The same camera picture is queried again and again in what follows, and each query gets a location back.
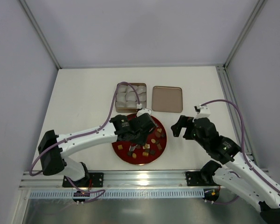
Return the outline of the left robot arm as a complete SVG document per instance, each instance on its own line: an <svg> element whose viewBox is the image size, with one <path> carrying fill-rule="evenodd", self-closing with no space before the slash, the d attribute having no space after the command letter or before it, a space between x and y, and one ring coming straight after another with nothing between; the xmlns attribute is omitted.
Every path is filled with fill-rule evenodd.
<svg viewBox="0 0 280 224"><path fill-rule="evenodd" d="M88 168L84 163L72 160L72 154L117 141L143 146L156 127L157 124L151 115L144 113L132 119L125 115L117 115L102 126L83 132L57 135L54 130L47 131L38 146L42 174L61 174L68 182L83 186L90 181Z"/></svg>

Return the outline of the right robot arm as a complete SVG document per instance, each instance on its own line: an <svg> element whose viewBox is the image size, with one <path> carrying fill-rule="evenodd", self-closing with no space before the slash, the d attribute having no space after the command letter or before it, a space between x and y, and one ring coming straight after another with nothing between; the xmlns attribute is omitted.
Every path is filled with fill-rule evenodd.
<svg viewBox="0 0 280 224"><path fill-rule="evenodd" d="M180 116L171 126L174 137L196 141L212 158L202 178L224 186L252 205L267 224L280 224L280 184L251 162L240 146L218 133L208 118Z"/></svg>

